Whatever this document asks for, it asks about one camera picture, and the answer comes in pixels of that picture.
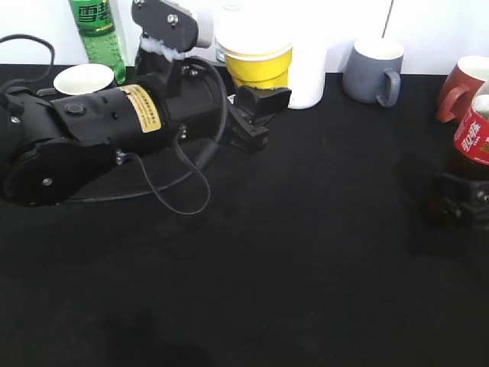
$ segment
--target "white wall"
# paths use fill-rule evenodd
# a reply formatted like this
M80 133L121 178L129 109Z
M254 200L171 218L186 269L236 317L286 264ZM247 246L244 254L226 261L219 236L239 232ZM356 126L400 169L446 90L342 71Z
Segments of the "white wall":
M187 4L216 9L222 0L180 0ZM292 21L287 27L311 34L329 48L327 70L344 66L352 41L364 35L380 36L390 0L243 0L275 4L277 13ZM125 56L132 63L141 30L131 21L131 0L116 2L125 35ZM489 56L488 0L396 0L387 36L405 48L404 73L445 74L459 57L469 54ZM68 0L2 0L0 37L29 33L45 38L57 50L57 64L87 61ZM198 54L212 58L211 50ZM46 63L48 52L27 41L0 45L0 63Z

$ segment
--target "warning label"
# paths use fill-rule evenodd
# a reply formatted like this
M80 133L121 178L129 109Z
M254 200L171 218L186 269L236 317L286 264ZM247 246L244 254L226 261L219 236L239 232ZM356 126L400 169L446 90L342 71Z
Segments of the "warning label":
M131 84L130 86L121 86L119 89L126 94L134 106L143 133L161 129L161 120L156 106L142 86Z

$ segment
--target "paper cup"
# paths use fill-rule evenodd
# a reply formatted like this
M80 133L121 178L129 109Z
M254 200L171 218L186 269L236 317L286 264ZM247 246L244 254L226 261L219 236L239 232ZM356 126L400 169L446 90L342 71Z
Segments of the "paper cup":
M113 80L114 72L110 67L99 63L84 63L59 73L53 84L62 94L78 96L102 90Z
M245 7L233 13L220 23L215 39L236 85L288 87L293 48L287 23L264 9Z
M269 56L244 56L223 50L226 66L237 86L274 89L289 85L292 46Z

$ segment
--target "black bracket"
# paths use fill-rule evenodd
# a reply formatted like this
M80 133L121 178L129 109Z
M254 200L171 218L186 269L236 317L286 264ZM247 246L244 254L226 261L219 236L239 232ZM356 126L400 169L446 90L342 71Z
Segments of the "black bracket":
M263 149L270 134L264 126L287 108L291 93L288 88L240 87L234 104L228 102L230 144L250 154Z

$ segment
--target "mug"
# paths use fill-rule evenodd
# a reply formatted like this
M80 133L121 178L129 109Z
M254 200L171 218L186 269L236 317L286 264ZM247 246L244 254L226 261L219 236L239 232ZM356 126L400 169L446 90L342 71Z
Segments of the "mug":
M97 92L115 86L114 71L99 63L84 63L59 73L54 88L37 91L39 97L62 98Z
M464 118L474 94L489 79L489 57L466 56L461 58L447 77L438 97L440 122Z
M394 106L403 58L404 49L397 42L386 38L356 40L343 73L343 89L356 101Z

